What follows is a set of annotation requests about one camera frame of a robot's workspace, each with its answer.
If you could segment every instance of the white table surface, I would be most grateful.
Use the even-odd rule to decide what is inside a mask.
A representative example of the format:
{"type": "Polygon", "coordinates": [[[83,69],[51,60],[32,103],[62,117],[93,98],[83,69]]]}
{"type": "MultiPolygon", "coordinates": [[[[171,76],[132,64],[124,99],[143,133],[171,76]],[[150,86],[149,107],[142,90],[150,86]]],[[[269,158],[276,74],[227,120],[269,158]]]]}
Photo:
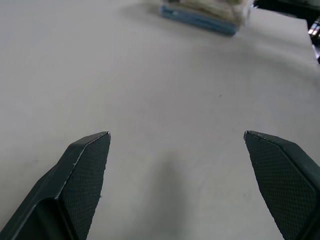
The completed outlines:
{"type": "Polygon", "coordinates": [[[306,22],[254,9],[234,37],[154,1],[0,2],[0,229],[77,139],[110,131],[89,240],[282,239],[245,130],[319,163],[306,22]]]}

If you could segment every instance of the black object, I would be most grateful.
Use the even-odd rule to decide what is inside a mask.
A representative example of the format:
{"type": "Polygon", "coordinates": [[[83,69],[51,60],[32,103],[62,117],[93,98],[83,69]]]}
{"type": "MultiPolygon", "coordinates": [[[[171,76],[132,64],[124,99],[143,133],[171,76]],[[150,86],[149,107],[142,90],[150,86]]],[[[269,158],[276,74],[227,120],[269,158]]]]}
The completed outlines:
{"type": "Polygon", "coordinates": [[[264,201],[285,240],[320,239],[320,167],[295,143],[246,131],[264,201]]]}
{"type": "Polygon", "coordinates": [[[40,178],[0,232],[0,240],[85,240],[104,180],[110,134],[72,143],[40,178]]]}

